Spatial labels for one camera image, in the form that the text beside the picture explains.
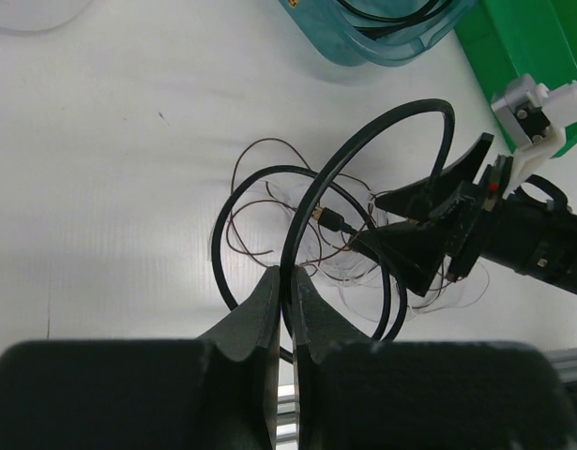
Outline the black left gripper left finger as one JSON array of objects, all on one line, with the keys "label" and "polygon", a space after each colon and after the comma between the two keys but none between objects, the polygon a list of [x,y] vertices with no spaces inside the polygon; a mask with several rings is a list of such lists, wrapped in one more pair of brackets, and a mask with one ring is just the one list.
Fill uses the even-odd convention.
[{"label": "black left gripper left finger", "polygon": [[273,449],[280,365],[280,268],[200,336],[207,344],[200,449]]}]

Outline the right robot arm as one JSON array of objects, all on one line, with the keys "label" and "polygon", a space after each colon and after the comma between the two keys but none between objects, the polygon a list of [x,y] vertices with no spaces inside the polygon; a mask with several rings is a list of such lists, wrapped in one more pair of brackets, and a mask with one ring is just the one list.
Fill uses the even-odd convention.
[{"label": "right robot arm", "polygon": [[493,135],[482,134],[442,171],[431,192],[426,180],[419,180],[381,195],[376,207],[402,221],[362,232],[351,249],[392,262],[417,295],[430,289],[445,259],[447,278],[456,282],[480,258],[577,295],[577,215],[567,196],[538,175],[527,182],[548,195],[547,201],[522,188],[505,195],[512,159],[500,156],[484,166],[492,142]]}]

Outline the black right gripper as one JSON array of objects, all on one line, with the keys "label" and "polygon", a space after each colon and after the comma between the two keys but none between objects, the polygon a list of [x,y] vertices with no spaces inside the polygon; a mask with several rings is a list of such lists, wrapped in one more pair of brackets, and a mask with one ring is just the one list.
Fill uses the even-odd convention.
[{"label": "black right gripper", "polygon": [[[430,180],[426,177],[379,195],[375,206],[402,218],[425,220],[460,183],[474,180],[493,139],[493,134],[482,133],[465,154],[442,170],[433,187],[426,187]],[[351,242],[351,249],[377,262],[391,263],[396,269],[393,275],[399,275],[405,288],[418,296],[430,289],[453,235],[463,241],[448,252],[450,281],[467,277],[481,257],[522,275],[536,271],[546,206],[505,193],[512,165],[512,157],[499,156],[486,168],[478,198],[457,225],[454,219],[433,219],[421,225],[393,223],[362,232]]]}]

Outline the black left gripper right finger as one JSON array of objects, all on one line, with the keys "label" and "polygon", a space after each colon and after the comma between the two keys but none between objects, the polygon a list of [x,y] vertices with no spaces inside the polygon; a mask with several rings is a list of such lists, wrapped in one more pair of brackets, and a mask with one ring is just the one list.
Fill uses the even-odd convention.
[{"label": "black left gripper right finger", "polygon": [[291,279],[292,339],[300,449],[380,449],[373,415],[382,388],[372,371],[372,342],[298,269]]}]

